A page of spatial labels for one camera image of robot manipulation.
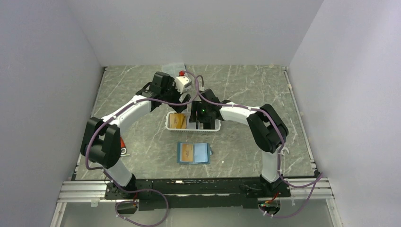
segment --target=orange object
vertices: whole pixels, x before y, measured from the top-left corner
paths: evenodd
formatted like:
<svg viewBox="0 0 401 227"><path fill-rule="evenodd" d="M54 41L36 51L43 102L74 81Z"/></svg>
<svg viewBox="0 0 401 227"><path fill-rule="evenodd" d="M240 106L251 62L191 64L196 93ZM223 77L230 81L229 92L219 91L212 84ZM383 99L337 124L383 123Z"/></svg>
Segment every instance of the orange object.
<svg viewBox="0 0 401 227"><path fill-rule="evenodd" d="M125 143L124 143L124 141L122 140L121 137L120 137L120 143L121 143L121 148L126 148L126 147L125 147Z"/></svg>
<svg viewBox="0 0 401 227"><path fill-rule="evenodd" d="M184 162L193 162L193 144L183 143L183 150L181 152L181 160Z"/></svg>
<svg viewBox="0 0 401 227"><path fill-rule="evenodd" d="M186 121L183 113L172 113L170 114L170 128L172 129L185 129Z"/></svg>
<svg viewBox="0 0 401 227"><path fill-rule="evenodd" d="M272 202L277 198L278 195L279 195L279 193L276 193L276 194L274 195L273 199L267 200L267 201L265 201L264 203L272 203Z"/></svg>

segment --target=black metal base plate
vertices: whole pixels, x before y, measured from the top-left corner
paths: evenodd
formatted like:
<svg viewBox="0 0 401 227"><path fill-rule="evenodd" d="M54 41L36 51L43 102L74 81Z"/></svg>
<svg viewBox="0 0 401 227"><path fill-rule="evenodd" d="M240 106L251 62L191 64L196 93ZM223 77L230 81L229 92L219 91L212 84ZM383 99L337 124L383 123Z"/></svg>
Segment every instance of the black metal base plate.
<svg viewBox="0 0 401 227"><path fill-rule="evenodd" d="M153 188L163 194L245 194L248 198L258 198L273 197L279 192L279 197L291 196L285 183L273 191L262 190L264 187L259 177L154 179L152 182Z"/></svg>
<svg viewBox="0 0 401 227"><path fill-rule="evenodd" d="M151 181L140 181L136 183L136 186L139 189L148 189L148 188L153 188L152 187L152 182ZM105 193L105 199L106 200L132 200L135 196L135 193L131 194L129 197L122 197L116 187L113 187L113 183L108 183L107 188L106 188L106 193ZM152 192L139 192L138 193L138 199L140 200L149 200L152 198Z"/></svg>
<svg viewBox="0 0 401 227"><path fill-rule="evenodd" d="M168 195L169 208L204 208L204 207L243 207L246 209L258 208L257 198L246 198L243 194L230 195ZM139 201L139 210L147 211L166 208L166 202L161 196L154 196L151 200Z"/></svg>

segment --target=metal frame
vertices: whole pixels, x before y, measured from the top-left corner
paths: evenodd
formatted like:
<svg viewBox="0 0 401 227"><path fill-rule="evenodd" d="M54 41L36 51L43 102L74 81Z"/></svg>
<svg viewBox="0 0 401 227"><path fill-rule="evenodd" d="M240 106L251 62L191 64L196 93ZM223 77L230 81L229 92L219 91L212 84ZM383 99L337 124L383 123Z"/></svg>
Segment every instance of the metal frame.
<svg viewBox="0 0 401 227"><path fill-rule="evenodd" d="M283 74L288 83L288 88L291 93L292 100L294 102L295 110L301 124L302 134L308 149L308 153L311 159L311 165L313 170L317 170L316 163L314 157L311 152L311 148L309 146L309 141L306 136L306 131L304 125L302 123L301 114L299 112L298 106L296 104L294 92L292 90L291 83L288 78L288 67L282 67ZM102 77L100 87L103 83L104 77ZM95 104L98 100L99 93L96 96ZM82 155L80 154L77 160L77 165L75 168L75 172L77 172L79 163ZM311 181L316 180L316 178L289 178L286 179L293 185L305 185ZM106 183L109 181L65 181L61 187L60 195L57 200L56 209L53 215L53 219L51 222L51 227L59 227L61 225L61 221L64 215L65 208L67 203L90 203L92 207L96 207L99 202L120 202L122 200L105 200L105 192L106 192ZM304 200L309 195L310 189L312 186L308 186L303 189L290 188L291 197L280 197L281 200L292 200L293 206L295 205L295 200ZM213 194L202 194L204 196L210 196ZM188 196L188 194L175 194L173 196ZM271 198L258 198L260 201L269 200ZM327 178L322 178L315 187L315 190L311 196L311 199L325 199L326 204L330 213L331 220L333 222L334 227L342 227L342 222L340 215L338 213L337 205L335 203L334 195L331 190L331 186L329 180Z"/></svg>

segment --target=black mounting plate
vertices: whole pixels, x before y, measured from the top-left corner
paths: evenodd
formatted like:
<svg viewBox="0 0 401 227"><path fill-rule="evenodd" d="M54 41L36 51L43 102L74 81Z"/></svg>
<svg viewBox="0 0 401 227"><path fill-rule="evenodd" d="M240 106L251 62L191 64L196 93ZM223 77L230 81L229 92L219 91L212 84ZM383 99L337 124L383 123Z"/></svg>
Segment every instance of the black mounting plate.
<svg viewBox="0 0 401 227"><path fill-rule="evenodd" d="M147 188L152 188L152 182L151 181L140 181L136 183L137 189L147 189ZM106 193L105 193L105 199L106 200L132 200L135 196L133 193L130 195L130 197L122 197L118 193L118 188L113 186L113 183L108 183L107 188L106 188ZM152 198L152 192L139 192L138 193L138 199L140 200L149 200Z"/></svg>
<svg viewBox="0 0 401 227"><path fill-rule="evenodd" d="M236 178L198 178L198 179L153 179L153 188L163 194L245 194L249 198L290 197L291 193L285 183L281 183L272 191L263 190L259 177Z"/></svg>

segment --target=red object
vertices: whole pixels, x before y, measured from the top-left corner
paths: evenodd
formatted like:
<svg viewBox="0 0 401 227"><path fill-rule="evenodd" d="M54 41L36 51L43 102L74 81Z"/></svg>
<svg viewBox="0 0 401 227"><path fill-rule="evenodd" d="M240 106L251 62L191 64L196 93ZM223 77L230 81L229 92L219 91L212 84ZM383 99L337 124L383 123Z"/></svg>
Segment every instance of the red object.
<svg viewBox="0 0 401 227"><path fill-rule="evenodd" d="M137 197L138 197L138 193L135 193L134 202L135 202L135 200L137 199Z"/></svg>
<svg viewBox="0 0 401 227"><path fill-rule="evenodd" d="M125 148L125 143L124 143L124 141L122 140L121 137L120 137L120 143L121 143L121 148Z"/></svg>
<svg viewBox="0 0 401 227"><path fill-rule="evenodd" d="M274 195L273 199L268 200L268 201L266 201L265 203L272 203L272 202L277 198L278 195L279 195L279 193L276 193L276 194Z"/></svg>

